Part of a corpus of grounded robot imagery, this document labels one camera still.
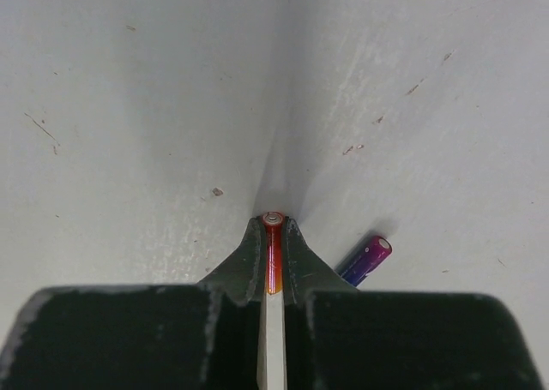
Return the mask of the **orange red battery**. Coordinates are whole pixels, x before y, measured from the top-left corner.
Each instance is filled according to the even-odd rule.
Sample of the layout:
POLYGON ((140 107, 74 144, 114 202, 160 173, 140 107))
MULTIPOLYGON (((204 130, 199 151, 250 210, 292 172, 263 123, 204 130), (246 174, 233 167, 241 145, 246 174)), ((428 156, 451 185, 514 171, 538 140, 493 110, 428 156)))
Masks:
POLYGON ((282 290, 281 233, 285 216, 279 212, 266 212, 261 221, 267 235, 266 292, 275 295, 282 290))

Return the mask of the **blue purple battery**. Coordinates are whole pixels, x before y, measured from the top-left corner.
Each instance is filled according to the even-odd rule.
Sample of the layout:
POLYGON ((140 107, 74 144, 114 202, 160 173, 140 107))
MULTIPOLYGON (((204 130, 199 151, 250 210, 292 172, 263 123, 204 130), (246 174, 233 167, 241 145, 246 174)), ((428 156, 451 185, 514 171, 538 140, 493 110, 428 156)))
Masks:
POLYGON ((392 251, 392 246, 385 237, 367 237, 353 248, 335 271, 348 284, 358 287, 392 254, 392 251))

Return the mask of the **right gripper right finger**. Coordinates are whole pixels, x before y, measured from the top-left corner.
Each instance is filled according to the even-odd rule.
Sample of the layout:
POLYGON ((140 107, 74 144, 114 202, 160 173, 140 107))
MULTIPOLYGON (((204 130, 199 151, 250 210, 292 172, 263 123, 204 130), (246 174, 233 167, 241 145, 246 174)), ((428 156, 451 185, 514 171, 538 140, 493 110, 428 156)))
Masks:
POLYGON ((281 230, 290 389, 541 389, 516 319, 479 293, 361 291, 281 230))

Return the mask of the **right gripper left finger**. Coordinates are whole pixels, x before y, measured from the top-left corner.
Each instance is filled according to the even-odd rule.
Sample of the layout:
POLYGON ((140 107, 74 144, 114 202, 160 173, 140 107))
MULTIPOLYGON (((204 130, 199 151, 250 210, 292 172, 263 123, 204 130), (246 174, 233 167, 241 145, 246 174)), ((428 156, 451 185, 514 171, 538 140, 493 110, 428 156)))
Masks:
POLYGON ((1 351, 4 389, 257 389, 261 220, 195 284, 36 291, 1 351))

